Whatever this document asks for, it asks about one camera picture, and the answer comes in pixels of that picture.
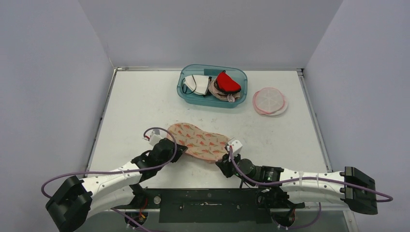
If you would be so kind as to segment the floral beige laundry bag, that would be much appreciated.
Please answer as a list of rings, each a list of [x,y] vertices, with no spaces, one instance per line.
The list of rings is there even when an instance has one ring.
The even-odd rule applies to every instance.
[[[225,149],[229,137],[207,132],[190,123],[175,123],[167,129],[176,139],[178,145],[186,146],[185,154],[192,157],[215,162],[227,154]]]

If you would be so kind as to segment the red bra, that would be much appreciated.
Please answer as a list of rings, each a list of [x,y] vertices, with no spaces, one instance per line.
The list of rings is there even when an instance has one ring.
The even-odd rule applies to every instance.
[[[222,71],[215,79],[216,88],[225,94],[236,94],[241,91],[241,86],[234,81],[226,71]]]

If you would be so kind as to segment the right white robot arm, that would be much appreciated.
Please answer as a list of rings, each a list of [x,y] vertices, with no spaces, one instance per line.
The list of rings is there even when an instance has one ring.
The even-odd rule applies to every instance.
[[[341,172],[309,173],[271,166],[256,166],[240,155],[230,159],[225,154],[216,161],[222,174],[236,176],[251,186],[268,189],[268,203],[286,207],[308,202],[346,205],[350,210],[365,214],[378,213],[375,180],[355,167]]]

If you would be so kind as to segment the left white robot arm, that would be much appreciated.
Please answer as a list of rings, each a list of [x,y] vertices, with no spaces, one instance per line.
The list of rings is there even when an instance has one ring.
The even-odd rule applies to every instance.
[[[151,150],[110,172],[92,172],[92,177],[68,177],[45,207],[60,232],[74,232],[91,216],[129,205],[140,207],[147,196],[140,183],[154,177],[162,167],[176,162],[188,150],[183,144],[161,139]]]

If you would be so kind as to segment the beige bra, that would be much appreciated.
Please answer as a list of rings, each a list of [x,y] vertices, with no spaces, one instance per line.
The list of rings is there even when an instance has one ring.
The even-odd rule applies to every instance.
[[[215,79],[210,82],[208,91],[211,95],[224,102],[235,102],[236,100],[240,99],[241,95],[240,92],[234,94],[222,92],[217,88],[217,82]]]

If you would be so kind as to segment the white mesh laundry bag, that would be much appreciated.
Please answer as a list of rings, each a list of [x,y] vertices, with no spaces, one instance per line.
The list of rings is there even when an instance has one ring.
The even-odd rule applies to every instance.
[[[287,110],[288,101],[277,88],[265,87],[253,95],[252,105],[260,115],[279,116]]]

